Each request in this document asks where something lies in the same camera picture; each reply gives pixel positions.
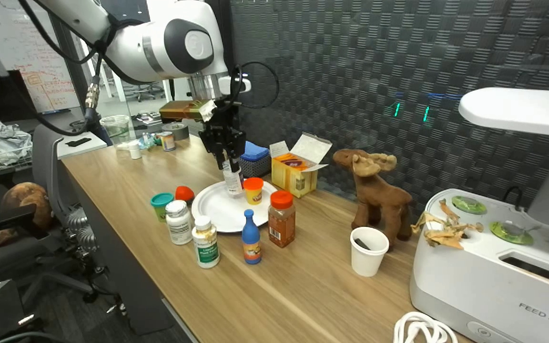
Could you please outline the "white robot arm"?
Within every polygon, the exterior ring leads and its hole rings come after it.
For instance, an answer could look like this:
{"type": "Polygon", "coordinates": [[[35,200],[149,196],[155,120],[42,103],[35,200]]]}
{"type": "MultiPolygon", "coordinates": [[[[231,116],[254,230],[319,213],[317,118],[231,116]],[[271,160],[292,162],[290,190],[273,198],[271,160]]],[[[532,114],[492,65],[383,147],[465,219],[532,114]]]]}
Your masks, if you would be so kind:
{"type": "Polygon", "coordinates": [[[35,0],[126,82],[183,78],[199,103],[200,133],[220,169],[239,171],[242,131],[233,126],[240,87],[225,61],[218,13],[206,0],[145,0],[145,21],[120,21],[99,0],[35,0]]]}

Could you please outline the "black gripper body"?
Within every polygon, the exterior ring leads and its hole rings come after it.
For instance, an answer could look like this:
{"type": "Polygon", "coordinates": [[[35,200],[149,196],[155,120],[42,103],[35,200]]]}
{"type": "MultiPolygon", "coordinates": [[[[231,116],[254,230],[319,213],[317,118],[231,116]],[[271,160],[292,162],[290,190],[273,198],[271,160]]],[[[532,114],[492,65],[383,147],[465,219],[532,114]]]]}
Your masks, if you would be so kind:
{"type": "Polygon", "coordinates": [[[218,160],[237,160],[244,148],[244,131],[239,127],[239,101],[223,97],[199,107],[204,122],[200,139],[218,160]]]}

